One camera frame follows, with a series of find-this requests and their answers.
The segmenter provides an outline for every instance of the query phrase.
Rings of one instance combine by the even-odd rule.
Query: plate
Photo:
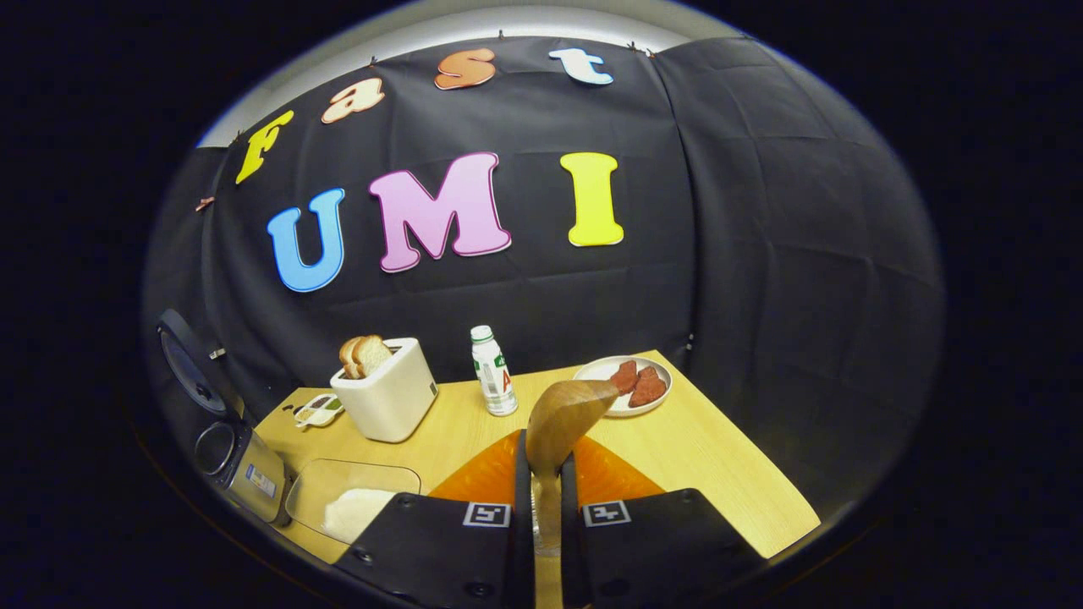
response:
[[[631,401],[631,393],[626,393],[619,396],[610,410],[605,413],[608,417],[628,417],[628,416],[639,416],[643,413],[649,413],[654,409],[662,405],[666,397],[669,396],[669,391],[674,388],[674,377],[669,373],[666,366],[655,362],[654,360],[648,360],[647,358],[639,358],[637,355],[613,355],[611,358],[602,358],[600,360],[595,360],[589,364],[579,368],[575,376],[572,378],[575,380],[609,380],[611,376],[616,374],[617,368],[621,364],[627,361],[636,362],[636,374],[639,374],[647,366],[652,366],[658,373],[658,378],[661,378],[666,384],[666,392],[662,394],[661,398],[638,406],[635,409],[628,407],[628,402]]]
[[[322,393],[293,411],[298,427],[326,427],[343,411],[342,402],[335,393]]]

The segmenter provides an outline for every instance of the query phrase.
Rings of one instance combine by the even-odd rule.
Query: bottle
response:
[[[481,392],[485,397],[485,407],[495,416],[508,416],[519,407],[516,390],[511,387],[511,375],[508,364],[504,361],[500,346],[493,338],[493,329],[488,326],[474,326],[470,329],[470,342],[473,344],[472,354],[474,373],[481,381]]]

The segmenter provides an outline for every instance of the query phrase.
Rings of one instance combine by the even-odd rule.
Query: black lid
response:
[[[158,336],[166,362],[188,397],[218,416],[239,417],[244,401],[184,318],[167,309],[158,320]]]

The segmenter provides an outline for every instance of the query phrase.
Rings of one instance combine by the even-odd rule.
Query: letter m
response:
[[[482,256],[510,246],[511,233],[500,228],[493,199],[493,169],[497,163],[493,153],[455,159],[435,198],[409,171],[376,179],[368,191],[380,199],[388,246],[380,268],[397,273],[421,260],[418,250],[409,245],[407,228],[435,260],[444,255],[452,221],[459,226],[459,236],[452,244],[459,256]]]

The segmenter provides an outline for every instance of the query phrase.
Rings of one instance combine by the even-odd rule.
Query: blue letter u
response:
[[[342,228],[339,225],[338,204],[344,196],[342,189],[331,189],[309,203],[309,209],[316,215],[319,223],[319,243],[324,248],[323,257],[311,267],[301,261],[297,247],[297,221],[301,218],[301,210],[290,207],[268,222],[278,275],[289,289],[319,289],[331,283],[342,269]]]

